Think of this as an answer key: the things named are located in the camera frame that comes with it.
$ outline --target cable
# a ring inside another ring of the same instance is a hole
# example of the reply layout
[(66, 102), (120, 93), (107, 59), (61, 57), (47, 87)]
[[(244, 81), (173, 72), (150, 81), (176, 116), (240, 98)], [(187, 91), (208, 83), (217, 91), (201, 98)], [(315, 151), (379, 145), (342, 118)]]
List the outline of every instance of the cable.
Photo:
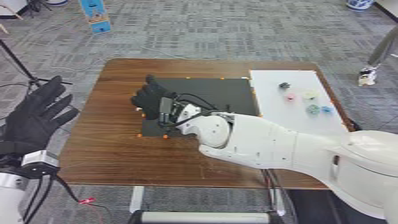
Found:
[(102, 216), (102, 213), (98, 212), (96, 208), (91, 206), (91, 204), (88, 204), (93, 212), (96, 213), (96, 216), (98, 216), (98, 221), (100, 221), (100, 224), (104, 224), (104, 216)]
[(29, 207), (27, 207), (27, 211), (25, 211), (25, 215), (24, 215), (24, 220), (27, 220), (27, 217), (29, 217), (29, 212), (31, 212), (31, 209), (33, 209), (36, 197), (38, 197), (38, 194), (40, 194), (40, 191), (41, 191), (41, 184), (43, 184), (43, 178), (40, 179), (40, 184), (38, 184), (36, 191), (34, 191), (34, 196), (33, 196), (33, 199), (31, 199), (31, 202), (29, 202)]
[(29, 216), (29, 218), (27, 218), (25, 224), (31, 223), (31, 221), (33, 221), (33, 219), (34, 219), (34, 216), (36, 216), (36, 213), (38, 213), (38, 211), (40, 211), (43, 202), (45, 202), (45, 200), (47, 200), (49, 193), (50, 193), (52, 186), (54, 186), (54, 178), (56, 178), (56, 176), (50, 176), (50, 181), (49, 181), (49, 185), (47, 185), (47, 191), (45, 191), (45, 193), (43, 193), (41, 200), (40, 200), (40, 202), (38, 202), (38, 205), (36, 205), (33, 214), (31, 214), (31, 216)]
[[(72, 191), (72, 187), (70, 187), (70, 185), (68, 185), (65, 179), (59, 177), (59, 175), (56, 175), (56, 181), (57, 181), (59, 184), (63, 185), (63, 187), (65, 187), (65, 189), (66, 189), (66, 192), (68, 192), (68, 194), (70, 194), (73, 200), (77, 201), (77, 203), (81, 203), (79, 197), (77, 197), (77, 195), (75, 195), (75, 193), (73, 193), (73, 191)], [(104, 206), (104, 205), (93, 204), (93, 203), (88, 203), (86, 205), (95, 206), (95, 207), (100, 207), (100, 208), (104, 208), (104, 209), (107, 210), (109, 217), (111, 217), (111, 223), (114, 223), (114, 215), (112, 215), (112, 212), (111, 212), (111, 210), (109, 210), (109, 207)]]
[(6, 84), (6, 85), (0, 85), (0, 88), (8, 87), (8, 86), (25, 86), (25, 87), (29, 87), (29, 85), (24, 84), (24, 83), (11, 83), (11, 84)]
[(194, 95), (192, 93), (180, 93), (176, 100), (182, 98), (182, 96), (192, 96), (192, 97), (196, 97), (208, 104), (208, 106), (212, 107), (212, 109), (214, 110), (219, 110), (219, 108), (216, 107), (216, 105), (198, 95)]
[(194, 106), (205, 108), (207, 110), (212, 110), (212, 109), (214, 109), (214, 108), (210, 108), (208, 106), (198, 104), (198, 103), (196, 103), (194, 101), (191, 101), (191, 100), (178, 100), (178, 102), (187, 102), (187, 103), (191, 103)]
[(184, 121), (180, 121), (175, 124), (159, 124), (162, 127), (178, 127), (182, 124), (185, 124), (192, 119), (196, 119), (201, 116), (208, 116), (214, 112), (219, 112), (219, 110), (210, 110), (207, 112), (198, 113), (189, 119), (185, 119)]
[(383, 124), (383, 126), (377, 128), (377, 131), (386, 127), (386, 125), (395, 121), (398, 118), (398, 115), (393, 117), (393, 119)]

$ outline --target black cloth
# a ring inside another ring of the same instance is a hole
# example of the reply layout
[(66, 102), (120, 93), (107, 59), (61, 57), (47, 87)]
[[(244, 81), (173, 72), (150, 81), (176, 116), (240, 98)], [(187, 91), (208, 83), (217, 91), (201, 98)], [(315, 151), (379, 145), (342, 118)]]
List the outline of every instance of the black cloth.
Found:
[(25, 155), (45, 150), (56, 130), (79, 115), (77, 108), (59, 115), (73, 99), (72, 95), (59, 99), (66, 91), (61, 82), (57, 76), (25, 97), (6, 118), (0, 127), (0, 155)]
[(162, 97), (175, 98), (176, 93), (159, 85), (153, 75), (146, 76), (146, 83), (143, 89), (137, 91), (137, 95), (132, 97), (132, 103), (143, 108), (146, 119), (155, 120), (160, 116)]

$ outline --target table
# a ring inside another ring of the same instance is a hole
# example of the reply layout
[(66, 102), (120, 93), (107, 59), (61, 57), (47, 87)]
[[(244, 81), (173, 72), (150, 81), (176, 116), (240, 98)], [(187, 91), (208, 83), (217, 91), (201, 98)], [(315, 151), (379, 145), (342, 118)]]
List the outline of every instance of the table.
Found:
[[(105, 65), (63, 151), (61, 176), (70, 184), (264, 188), (260, 170), (208, 158), (200, 153), (196, 138), (139, 137), (143, 114), (130, 103), (148, 74), (240, 78), (249, 77), (251, 69), (315, 70), (343, 121), (351, 123), (311, 63), (114, 59)], [(278, 176), (290, 189), (327, 189), (303, 173), (278, 170)]]

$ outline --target black glove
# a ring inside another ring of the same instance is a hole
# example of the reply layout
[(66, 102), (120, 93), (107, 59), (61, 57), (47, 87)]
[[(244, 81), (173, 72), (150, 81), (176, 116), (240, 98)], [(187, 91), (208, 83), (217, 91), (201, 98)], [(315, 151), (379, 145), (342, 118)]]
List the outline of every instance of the black glove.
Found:
[(132, 103), (143, 108), (146, 119), (155, 120), (160, 114), (162, 97), (175, 98), (176, 93), (159, 85), (153, 75), (146, 76), (146, 83), (148, 85), (144, 85), (143, 89), (137, 91), (137, 96), (132, 97)]
[(0, 155), (25, 155), (45, 150), (56, 130), (79, 115), (77, 108), (59, 115), (73, 98), (68, 95), (56, 102), (66, 91), (61, 82), (63, 79), (57, 76), (25, 97), (6, 118), (6, 125), (0, 127)]

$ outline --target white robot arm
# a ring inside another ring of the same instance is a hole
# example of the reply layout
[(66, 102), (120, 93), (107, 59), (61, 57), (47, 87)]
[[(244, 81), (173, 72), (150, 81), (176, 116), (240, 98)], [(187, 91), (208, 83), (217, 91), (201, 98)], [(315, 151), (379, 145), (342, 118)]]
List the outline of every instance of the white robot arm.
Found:
[(203, 154), (258, 169), (288, 169), (311, 175), (347, 204), (398, 223), (398, 136), (358, 131), (319, 136), (285, 128), (262, 117), (185, 106), (178, 129), (196, 134)]

